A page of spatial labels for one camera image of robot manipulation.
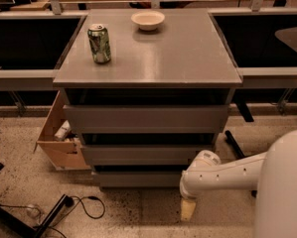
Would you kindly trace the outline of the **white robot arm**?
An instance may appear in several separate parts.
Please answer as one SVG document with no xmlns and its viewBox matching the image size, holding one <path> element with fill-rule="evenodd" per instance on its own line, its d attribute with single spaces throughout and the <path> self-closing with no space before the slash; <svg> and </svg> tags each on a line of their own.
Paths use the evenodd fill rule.
<svg viewBox="0 0 297 238">
<path fill-rule="evenodd" d="M 229 163 L 200 151 L 180 179 L 181 219 L 191 219 L 204 190 L 257 192 L 253 238 L 297 238 L 297 130 L 261 154 Z"/>
</svg>

